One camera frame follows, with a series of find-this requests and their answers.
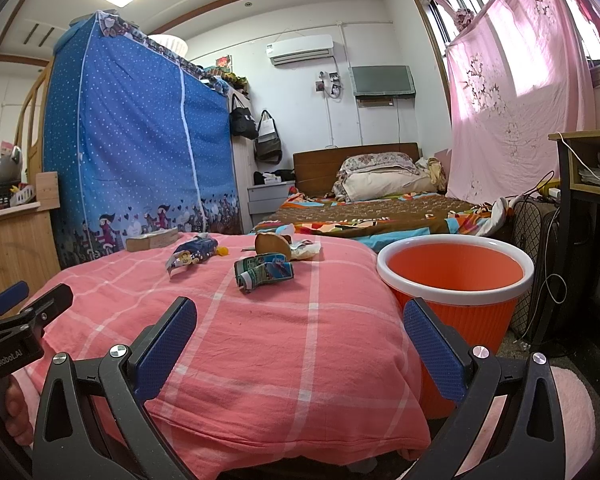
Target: hand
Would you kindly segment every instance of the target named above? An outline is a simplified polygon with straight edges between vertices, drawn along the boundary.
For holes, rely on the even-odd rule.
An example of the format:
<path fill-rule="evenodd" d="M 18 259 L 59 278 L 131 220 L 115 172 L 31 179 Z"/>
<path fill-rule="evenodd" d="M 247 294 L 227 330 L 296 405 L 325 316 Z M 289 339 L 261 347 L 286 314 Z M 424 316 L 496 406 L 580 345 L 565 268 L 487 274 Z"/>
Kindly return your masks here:
<path fill-rule="evenodd" d="M 29 421 L 29 408 L 18 381 L 11 376 L 10 384 L 4 394 L 4 403 L 9 418 L 4 423 L 7 432 L 20 446 L 29 446 L 33 442 L 33 427 Z"/>

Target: patterned suitcase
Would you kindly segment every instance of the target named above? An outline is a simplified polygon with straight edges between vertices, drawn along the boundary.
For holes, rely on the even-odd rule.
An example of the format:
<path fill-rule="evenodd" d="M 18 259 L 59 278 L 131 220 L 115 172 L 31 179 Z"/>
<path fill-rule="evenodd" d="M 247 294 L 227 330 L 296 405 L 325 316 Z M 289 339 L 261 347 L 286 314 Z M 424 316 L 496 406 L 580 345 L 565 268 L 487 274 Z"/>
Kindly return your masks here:
<path fill-rule="evenodd" d="M 517 338 L 529 342 L 533 336 L 530 324 L 538 322 L 544 307 L 546 288 L 542 284 L 545 279 L 545 269 L 550 274 L 554 266 L 558 214 L 555 204 L 540 202 L 532 198 L 518 202 L 513 211 L 511 243 L 531 257 L 536 272 L 533 286 L 518 299 L 511 317 L 510 327 Z"/>

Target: white pillow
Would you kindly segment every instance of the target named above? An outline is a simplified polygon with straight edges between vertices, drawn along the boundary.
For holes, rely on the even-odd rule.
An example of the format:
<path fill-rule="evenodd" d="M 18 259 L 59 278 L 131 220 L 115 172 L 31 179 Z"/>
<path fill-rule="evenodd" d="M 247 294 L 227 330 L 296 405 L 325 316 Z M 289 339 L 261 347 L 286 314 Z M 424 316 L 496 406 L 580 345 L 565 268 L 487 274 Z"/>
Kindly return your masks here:
<path fill-rule="evenodd" d="M 352 202 L 387 195 L 438 191 L 424 171 L 418 175 L 405 170 L 353 173 L 347 177 L 343 186 Z"/>

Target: metal bolt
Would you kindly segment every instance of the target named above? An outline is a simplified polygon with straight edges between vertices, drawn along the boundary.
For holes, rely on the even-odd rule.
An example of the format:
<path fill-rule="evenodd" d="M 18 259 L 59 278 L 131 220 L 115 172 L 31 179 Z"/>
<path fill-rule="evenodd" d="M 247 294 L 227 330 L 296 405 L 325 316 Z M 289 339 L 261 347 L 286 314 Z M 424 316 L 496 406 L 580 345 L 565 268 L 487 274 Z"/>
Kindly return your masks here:
<path fill-rule="evenodd" d="M 478 359 L 486 359 L 489 357 L 489 349 L 484 346 L 474 346 L 474 355 Z"/>
<path fill-rule="evenodd" d="M 126 354 L 126 346 L 124 345 L 115 345 L 109 350 L 109 355 L 111 357 L 122 357 L 124 354 Z"/>
<path fill-rule="evenodd" d="M 59 354 L 54 355 L 52 361 L 55 365 L 61 365 L 66 361 L 66 354 L 64 352 L 60 352 Z"/>
<path fill-rule="evenodd" d="M 541 354 L 540 352 L 536 352 L 534 354 L 534 361 L 536 363 L 538 363 L 539 365 L 543 365 L 546 363 L 546 357 L 544 356 L 544 354 Z"/>

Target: blue wardrobe cover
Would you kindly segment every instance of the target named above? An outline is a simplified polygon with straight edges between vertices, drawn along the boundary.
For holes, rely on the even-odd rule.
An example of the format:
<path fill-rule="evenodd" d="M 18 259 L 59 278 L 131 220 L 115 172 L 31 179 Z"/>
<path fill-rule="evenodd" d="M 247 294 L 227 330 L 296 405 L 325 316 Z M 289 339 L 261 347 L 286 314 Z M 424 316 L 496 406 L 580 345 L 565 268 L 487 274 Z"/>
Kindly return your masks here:
<path fill-rule="evenodd" d="M 63 267 L 124 250 L 160 229 L 240 232 L 226 98 L 98 15 L 56 54 L 45 171 Z"/>

